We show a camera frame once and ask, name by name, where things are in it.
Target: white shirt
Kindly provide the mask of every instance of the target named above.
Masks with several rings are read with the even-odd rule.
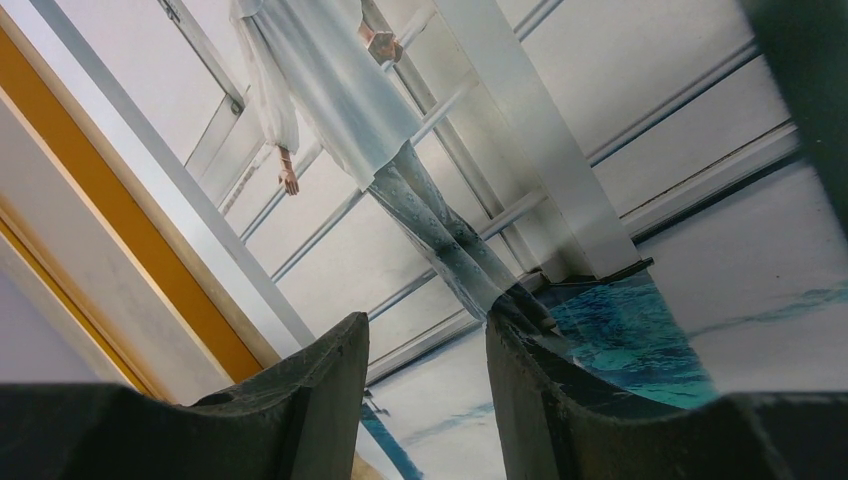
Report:
[[[294,102],[365,190],[421,126],[358,35],[361,0],[232,0],[249,101],[269,143],[296,153]]]

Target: white post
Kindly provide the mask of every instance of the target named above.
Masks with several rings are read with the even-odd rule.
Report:
[[[543,262],[565,256],[570,273],[604,278],[641,260],[553,98],[495,0],[433,0],[500,112],[510,140],[550,202],[538,215],[559,252],[527,238]]]

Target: gray pants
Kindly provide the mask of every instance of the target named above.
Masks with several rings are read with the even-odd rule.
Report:
[[[407,142],[368,187],[401,225],[471,315],[485,321],[492,308],[523,329],[541,329],[550,314],[480,235],[442,198]]]

